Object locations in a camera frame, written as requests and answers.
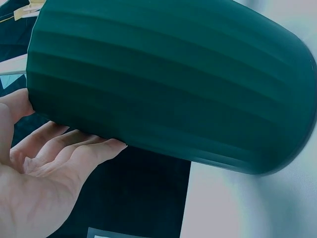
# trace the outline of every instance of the green vase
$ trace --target green vase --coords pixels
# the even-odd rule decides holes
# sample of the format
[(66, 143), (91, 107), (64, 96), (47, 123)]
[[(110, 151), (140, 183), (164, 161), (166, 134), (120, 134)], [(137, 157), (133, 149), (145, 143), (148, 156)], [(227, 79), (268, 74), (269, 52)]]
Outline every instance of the green vase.
[(58, 123), (265, 174), (315, 126), (316, 69), (299, 38), (231, 0), (48, 0), (27, 87)]

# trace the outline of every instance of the black cloth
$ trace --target black cloth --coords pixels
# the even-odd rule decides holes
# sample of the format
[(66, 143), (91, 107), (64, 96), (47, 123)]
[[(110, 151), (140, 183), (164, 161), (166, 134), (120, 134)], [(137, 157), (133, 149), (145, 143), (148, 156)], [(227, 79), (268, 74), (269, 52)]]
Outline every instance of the black cloth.
[[(26, 86), (24, 76), (1, 96)], [(38, 114), (15, 125), (12, 145), (46, 123)], [(86, 238), (88, 228), (149, 238), (178, 238), (190, 162), (128, 147), (90, 175), (74, 210), (50, 238)]]
[[(29, 4), (28, 0), (10, 0), (0, 7), (0, 21), (13, 16), (13, 12)], [(0, 62), (24, 55), (31, 39), (36, 17), (14, 18), (0, 23)]]

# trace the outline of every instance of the white surface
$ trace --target white surface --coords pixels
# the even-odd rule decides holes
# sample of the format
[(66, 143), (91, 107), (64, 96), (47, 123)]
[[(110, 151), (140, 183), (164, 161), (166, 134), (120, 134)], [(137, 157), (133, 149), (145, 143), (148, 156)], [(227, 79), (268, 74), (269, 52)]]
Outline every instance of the white surface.
[(0, 0), (0, 6), (4, 5), (9, 0)]
[[(257, 11), (298, 35), (316, 58), (317, 1), (260, 3)], [(262, 178), (192, 163), (181, 238), (317, 237), (316, 144), (315, 130), (294, 162)]]
[(27, 58), (25, 54), (0, 62), (0, 75), (25, 74)]

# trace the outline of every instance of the dark green fabric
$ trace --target dark green fabric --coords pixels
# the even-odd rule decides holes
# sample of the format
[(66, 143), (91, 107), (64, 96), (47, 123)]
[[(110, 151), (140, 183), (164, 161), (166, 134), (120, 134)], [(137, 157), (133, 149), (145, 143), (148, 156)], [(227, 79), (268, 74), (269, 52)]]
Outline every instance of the dark green fabric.
[(48, 0), (28, 53), (42, 115), (181, 159), (271, 172), (315, 124), (308, 48), (231, 0)]
[[(24, 88), (25, 82), (20, 77), (0, 96)], [(46, 122), (37, 113), (21, 119), (14, 126), (12, 146)], [(147, 238), (179, 238), (190, 165), (129, 146), (92, 172), (69, 218), (49, 238), (86, 238), (89, 227)]]

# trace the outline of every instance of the palm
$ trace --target palm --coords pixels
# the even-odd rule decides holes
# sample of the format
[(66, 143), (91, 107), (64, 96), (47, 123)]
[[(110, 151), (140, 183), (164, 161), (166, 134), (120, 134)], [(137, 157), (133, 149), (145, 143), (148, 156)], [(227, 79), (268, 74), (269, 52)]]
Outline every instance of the palm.
[[(19, 114), (20, 108), (28, 110)], [(32, 112), (19, 101), (10, 104), (10, 95), (0, 98), (0, 213), (10, 237), (43, 238), (56, 231), (94, 168), (126, 147), (77, 130), (64, 134), (66, 126), (48, 122), (10, 149), (14, 123)]]

